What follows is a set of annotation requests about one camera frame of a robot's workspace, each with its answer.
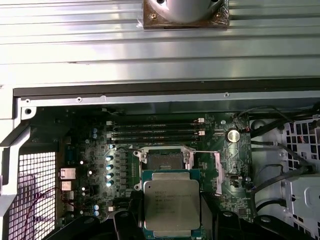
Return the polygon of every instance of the cable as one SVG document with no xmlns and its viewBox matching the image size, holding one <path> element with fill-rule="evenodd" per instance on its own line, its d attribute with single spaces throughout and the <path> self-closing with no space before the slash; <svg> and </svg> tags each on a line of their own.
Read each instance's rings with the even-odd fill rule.
<svg viewBox="0 0 320 240">
<path fill-rule="evenodd" d="M 313 111 L 313 112 L 309 112 L 309 113 L 306 113 L 306 114 L 303 114 L 303 115 L 297 115 L 297 116 L 293 116 L 292 119 L 295 120 L 295 121 L 301 121 L 301 120 L 307 120 L 307 119 L 311 119 L 313 117 L 313 115 L 315 114 L 319 114 L 318 111 Z M 277 119 L 275 121 L 272 121 L 270 123 L 268 123 L 267 125 L 264 125 L 262 127 L 259 127 L 258 129 L 256 130 L 253 130 L 251 132 L 251 138 L 255 138 L 255 137 L 258 137 L 258 136 L 261 136 L 263 134 L 266 134 L 267 132 L 270 132 L 271 130 L 277 128 L 277 127 L 281 127 L 283 126 L 284 124 L 286 124 L 288 122 L 287 119 Z"/>
<path fill-rule="evenodd" d="M 300 161 L 300 164 L 305 165 L 308 164 L 308 162 L 301 156 L 299 156 L 296 152 L 292 151 L 287 146 L 273 141 L 251 141 L 251 144 L 254 145 L 260 145 L 260 146 L 274 146 L 274 147 L 280 147 L 284 150 L 286 150 L 292 157 L 296 158 L 298 161 Z"/>
<path fill-rule="evenodd" d="M 255 217 L 258 216 L 258 211 L 257 211 L 257 207 L 256 207 L 256 193 L 257 192 L 259 192 L 262 189 L 265 189 L 265 188 L 271 186 L 272 184 L 275 184 L 275 183 L 277 183 L 277 182 L 279 182 L 281 180 L 292 178 L 292 177 L 296 177 L 296 176 L 299 176 L 301 174 L 307 173 L 308 170 L 309 169 L 308 169 L 307 166 L 302 166 L 299 169 L 285 172 L 283 174 L 280 174 L 278 176 L 270 178 L 269 180 L 263 182 L 258 187 L 256 187 L 254 190 L 252 190 L 251 193 L 250 193 L 250 200 L 251 200 L 251 208 L 252 208 L 252 212 L 253 212 L 254 216 Z"/>
<path fill-rule="evenodd" d="M 23 232 L 23 238 L 22 240 L 26 240 L 26 237 L 27 237 L 27 226 L 28 226 L 28 219 L 29 219 L 29 215 L 30 215 L 30 212 L 32 210 L 32 208 L 34 207 L 34 205 L 39 201 L 39 199 L 41 199 L 43 196 L 45 196 L 47 193 L 50 193 L 52 190 L 60 190 L 58 187 L 53 187 L 53 188 L 50 188 L 48 190 L 46 190 L 44 193 L 40 194 L 34 201 L 33 203 L 31 204 L 31 206 L 29 207 L 28 209 L 28 212 L 26 214 L 26 218 L 25 218 L 25 222 L 24 222 L 24 232 Z"/>
<path fill-rule="evenodd" d="M 256 207 L 256 211 L 259 212 L 262 208 L 271 205 L 271 204 L 279 204 L 282 207 L 287 207 L 287 202 L 284 199 L 276 199 L 276 200 L 269 200 L 261 203 L 259 206 Z"/>
<path fill-rule="evenodd" d="M 253 108 L 250 108 L 250 109 L 247 109 L 245 111 L 242 111 L 240 112 L 236 118 L 240 118 L 242 115 L 246 114 L 246 113 L 249 113 L 249 112 L 252 112 L 254 110 L 259 110 L 259 109 L 273 109 L 275 110 L 280 116 L 282 116 L 283 118 L 285 118 L 288 122 L 291 122 L 291 123 L 294 123 L 294 121 L 289 118 L 287 115 L 285 115 L 284 113 L 282 113 L 281 111 L 279 111 L 276 107 L 274 106 L 258 106 L 258 107 L 253 107 Z"/>
<path fill-rule="evenodd" d="M 275 167 L 275 168 L 280 167 L 280 168 L 281 168 L 281 169 L 280 169 L 281 174 L 284 173 L 284 166 L 283 166 L 282 164 L 280 164 L 280 163 L 264 165 L 264 166 L 257 172 L 257 174 L 255 175 L 255 177 L 254 177 L 254 179 L 253 179 L 254 184 L 255 184 L 255 182 L 257 181 L 258 176 L 261 174 L 261 172 L 262 172 L 263 170 L 265 170 L 266 168 L 269 168 L 269 167 Z"/>
<path fill-rule="evenodd" d="M 26 218 L 25 218 L 25 222 L 24 222 L 24 232 L 23 232 L 23 238 L 22 240 L 26 240 L 26 237 L 27 237 L 27 226 L 28 226 L 28 219 L 29 219 L 29 215 L 30 215 L 30 212 L 32 211 L 34 205 L 43 197 L 45 196 L 47 193 L 50 193 L 51 191 L 53 190 L 59 190 L 60 191 L 60 199 L 63 203 L 65 204 L 69 204 L 71 206 L 73 206 L 74 208 L 75 205 L 73 205 L 72 203 L 68 202 L 68 201 L 65 201 L 62 199 L 62 190 L 59 188 L 59 187 L 53 187 L 53 188 L 50 188 L 48 190 L 46 190 L 45 192 L 43 192 L 42 194 L 40 194 L 34 201 L 33 203 L 31 204 L 31 206 L 28 208 L 28 211 L 27 211 L 27 214 L 26 214 Z"/>
</svg>

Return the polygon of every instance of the chip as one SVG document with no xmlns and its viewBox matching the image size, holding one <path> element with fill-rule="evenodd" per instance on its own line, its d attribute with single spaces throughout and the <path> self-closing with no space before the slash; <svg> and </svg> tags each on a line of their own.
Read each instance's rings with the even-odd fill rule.
<svg viewBox="0 0 320 240">
<path fill-rule="evenodd" d="M 240 216 L 246 216 L 246 215 L 247 215 L 247 209 L 245 209 L 245 208 L 239 208 L 239 209 L 238 209 L 238 214 L 239 214 Z"/>
</svg>

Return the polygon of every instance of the black cable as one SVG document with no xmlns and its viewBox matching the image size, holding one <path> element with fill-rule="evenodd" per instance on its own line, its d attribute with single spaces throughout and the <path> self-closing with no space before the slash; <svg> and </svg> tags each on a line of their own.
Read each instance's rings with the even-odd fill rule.
<svg viewBox="0 0 320 240">
<path fill-rule="evenodd" d="M 284 113 L 282 113 L 281 111 L 279 111 L 275 106 L 257 106 L 257 107 L 253 107 L 253 108 L 250 108 L 250 109 L 247 109 L 245 111 L 242 111 L 240 112 L 236 118 L 240 118 L 242 115 L 246 114 L 246 113 L 249 113 L 249 112 L 252 112 L 254 110 L 259 110 L 259 109 L 273 109 L 275 110 L 280 116 L 282 116 L 283 118 L 285 118 L 288 122 L 291 122 L 291 123 L 294 123 L 294 121 L 289 118 L 287 115 L 285 115 Z"/>
<path fill-rule="evenodd" d="M 278 143 L 278 142 L 273 142 L 273 141 L 251 141 L 251 144 L 254 145 L 260 145 L 260 146 L 274 146 L 274 147 L 279 147 L 287 151 L 292 157 L 300 161 L 300 164 L 307 164 L 308 162 L 301 156 L 299 156 L 296 152 L 292 151 L 290 148 L 287 146 Z"/>
<path fill-rule="evenodd" d="M 278 168 L 280 167 L 280 173 L 283 174 L 284 173 L 284 166 L 280 163 L 274 163 L 274 164 L 266 164 L 264 165 L 258 172 L 257 174 L 255 175 L 254 179 L 253 179 L 253 183 L 255 184 L 257 182 L 257 179 L 258 179 L 258 176 L 261 174 L 261 172 L 263 170 L 265 170 L 266 168 L 269 168 L 269 167 L 275 167 L 275 168 Z"/>
<path fill-rule="evenodd" d="M 271 205 L 271 204 L 279 204 L 282 207 L 287 207 L 286 200 L 284 199 L 276 199 L 276 200 L 269 200 L 261 203 L 259 206 L 256 207 L 256 211 L 259 212 L 262 208 Z"/>
<path fill-rule="evenodd" d="M 318 111 L 308 112 L 306 114 L 293 116 L 292 119 L 294 121 L 307 120 L 307 119 L 311 119 L 313 117 L 313 115 L 315 115 L 315 114 L 319 114 L 319 112 Z M 268 123 L 267 125 L 264 125 L 262 127 L 259 127 L 256 130 L 253 130 L 251 132 L 251 134 L 250 134 L 251 138 L 253 139 L 255 137 L 258 137 L 258 136 L 261 136 L 263 134 L 266 134 L 267 132 L 270 132 L 271 130 L 273 130 L 273 129 L 277 128 L 277 127 L 283 126 L 287 122 L 288 122 L 287 119 L 277 119 L 275 121 L 272 121 L 272 122 Z"/>
<path fill-rule="evenodd" d="M 251 193 L 250 193 L 250 200 L 251 200 L 251 208 L 252 208 L 253 215 L 255 217 L 258 216 L 258 211 L 257 211 L 257 207 L 256 207 L 256 193 L 257 192 L 259 192 L 262 189 L 265 189 L 265 188 L 271 186 L 272 184 L 275 184 L 275 183 L 277 183 L 277 182 L 279 182 L 281 180 L 292 178 L 292 177 L 296 177 L 296 176 L 299 176 L 301 174 L 307 173 L 308 170 L 309 169 L 308 169 L 307 166 L 302 166 L 299 169 L 285 172 L 283 174 L 280 174 L 278 176 L 270 178 L 269 180 L 263 182 L 258 187 L 256 187 L 254 190 L 252 190 Z"/>
</svg>

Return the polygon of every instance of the mesh panel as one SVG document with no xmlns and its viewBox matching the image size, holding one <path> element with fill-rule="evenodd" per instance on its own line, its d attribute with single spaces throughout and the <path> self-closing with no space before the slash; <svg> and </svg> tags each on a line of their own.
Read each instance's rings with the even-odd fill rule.
<svg viewBox="0 0 320 240">
<path fill-rule="evenodd" d="M 55 228 L 56 153 L 21 155 L 9 240 L 41 240 Z"/>
</svg>

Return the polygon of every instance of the screw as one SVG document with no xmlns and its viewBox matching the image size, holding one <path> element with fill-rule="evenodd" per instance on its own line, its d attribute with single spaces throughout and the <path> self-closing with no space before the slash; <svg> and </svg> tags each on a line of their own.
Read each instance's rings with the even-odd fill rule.
<svg viewBox="0 0 320 240">
<path fill-rule="evenodd" d="M 261 218 L 261 221 L 262 221 L 262 222 L 265 222 L 265 223 L 270 223 L 270 222 L 271 222 L 270 218 L 268 218 L 268 217 L 266 217 L 266 216 L 263 216 L 263 217 Z"/>
<path fill-rule="evenodd" d="M 225 211 L 224 213 L 223 213 L 223 215 L 225 216 L 225 217 L 232 217 L 233 216 L 233 214 L 231 213 L 231 212 L 229 212 L 229 211 Z"/>
</svg>

